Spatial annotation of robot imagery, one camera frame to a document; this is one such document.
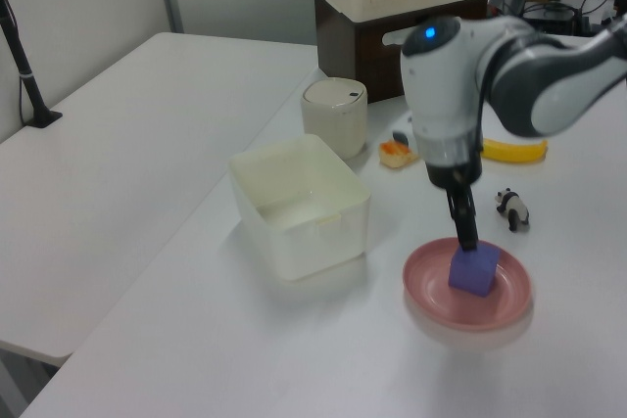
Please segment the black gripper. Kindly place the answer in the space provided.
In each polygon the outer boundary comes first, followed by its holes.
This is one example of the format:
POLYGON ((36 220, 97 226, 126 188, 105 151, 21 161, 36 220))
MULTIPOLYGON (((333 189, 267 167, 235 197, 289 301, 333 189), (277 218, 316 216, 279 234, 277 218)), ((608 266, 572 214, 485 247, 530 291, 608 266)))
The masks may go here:
POLYGON ((465 252, 476 250, 478 244, 476 211, 469 186, 482 174, 480 155, 474 153, 467 163, 454 165, 427 163, 426 169, 430 182, 440 189, 447 190, 449 211, 456 224, 461 249, 465 252))

